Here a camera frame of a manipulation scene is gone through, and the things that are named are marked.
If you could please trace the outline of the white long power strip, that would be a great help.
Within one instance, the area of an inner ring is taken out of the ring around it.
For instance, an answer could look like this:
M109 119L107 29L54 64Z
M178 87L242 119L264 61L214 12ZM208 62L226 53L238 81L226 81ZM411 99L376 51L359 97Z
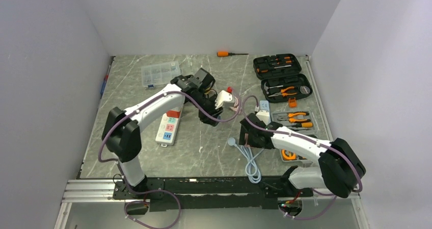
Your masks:
M156 143L162 147L172 146L175 142L180 118L169 118L166 113L162 116L159 129L155 137Z

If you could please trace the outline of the pink cube socket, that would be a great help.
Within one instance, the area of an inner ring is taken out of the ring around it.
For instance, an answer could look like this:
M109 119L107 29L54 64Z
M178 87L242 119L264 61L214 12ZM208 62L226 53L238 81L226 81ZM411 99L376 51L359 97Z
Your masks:
M250 144L250 142L248 140L248 137L249 137L249 134L245 133L244 134L244 144L243 144L243 146L251 148L253 146L251 146L251 144Z

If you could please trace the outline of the light blue round plug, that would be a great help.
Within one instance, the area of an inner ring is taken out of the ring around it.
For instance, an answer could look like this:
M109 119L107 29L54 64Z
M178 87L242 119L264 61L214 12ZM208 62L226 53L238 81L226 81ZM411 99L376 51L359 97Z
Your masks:
M233 137L228 138L227 144L230 146L237 146L236 140Z

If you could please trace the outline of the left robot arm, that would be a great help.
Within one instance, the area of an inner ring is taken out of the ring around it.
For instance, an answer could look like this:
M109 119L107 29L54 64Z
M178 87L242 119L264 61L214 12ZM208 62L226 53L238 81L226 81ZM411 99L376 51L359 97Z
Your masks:
M155 95L124 110L114 107L107 116L102 132L101 147L114 154L113 161L124 177L126 192L133 198L142 197L149 190L147 176L140 165L141 132L170 110L192 103L198 110L199 120L211 126L223 122L224 107L240 107L232 91L210 94L214 77L199 69L194 75L179 75Z

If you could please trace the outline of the grey tool case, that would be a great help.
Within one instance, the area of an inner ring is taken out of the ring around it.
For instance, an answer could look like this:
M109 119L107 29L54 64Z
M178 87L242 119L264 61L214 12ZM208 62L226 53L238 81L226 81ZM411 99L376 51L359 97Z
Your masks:
M318 126L315 123L313 113L310 109L303 110L289 110L289 111L274 111L270 113L271 120L279 123L288 129L298 132L300 134L317 138L315 135L318 130ZM290 164L303 164L304 166L310 165L311 161L307 160L304 156L297 155L297 160L294 161L283 161L281 157L281 151L279 151L279 158L284 163Z

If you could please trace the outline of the light blue power strip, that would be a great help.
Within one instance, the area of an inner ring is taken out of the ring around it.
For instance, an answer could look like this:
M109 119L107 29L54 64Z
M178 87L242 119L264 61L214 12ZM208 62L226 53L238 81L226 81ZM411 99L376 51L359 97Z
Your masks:
M259 102L259 109L260 111L270 112L269 102L267 100L261 100Z

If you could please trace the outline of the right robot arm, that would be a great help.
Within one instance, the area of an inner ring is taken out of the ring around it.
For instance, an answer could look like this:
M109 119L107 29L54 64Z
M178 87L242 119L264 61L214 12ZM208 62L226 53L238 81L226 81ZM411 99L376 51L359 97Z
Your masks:
M265 124L251 113L240 122L253 142L263 149L290 151L311 161L310 167L292 167L281 176L281 190L293 196L303 189L327 189L332 195L347 198L363 190L366 169L347 141L312 138L277 122Z

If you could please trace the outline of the red cube adapter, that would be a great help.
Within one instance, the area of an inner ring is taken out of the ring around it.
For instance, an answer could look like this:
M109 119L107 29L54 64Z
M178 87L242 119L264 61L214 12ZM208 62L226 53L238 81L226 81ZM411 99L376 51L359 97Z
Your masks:
M180 118L182 108L171 109L166 112L167 117L169 118Z

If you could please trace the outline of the black tool case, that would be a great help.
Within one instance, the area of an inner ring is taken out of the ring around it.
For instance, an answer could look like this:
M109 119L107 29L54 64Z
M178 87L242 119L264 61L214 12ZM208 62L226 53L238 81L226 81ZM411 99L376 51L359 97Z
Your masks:
M293 54L276 54L258 57L253 60L256 76L261 80L261 90L265 99L270 103L287 102L289 99L307 98L313 93L312 86L307 77L301 73L302 67ZM269 95L281 89L294 86L296 95L276 96Z

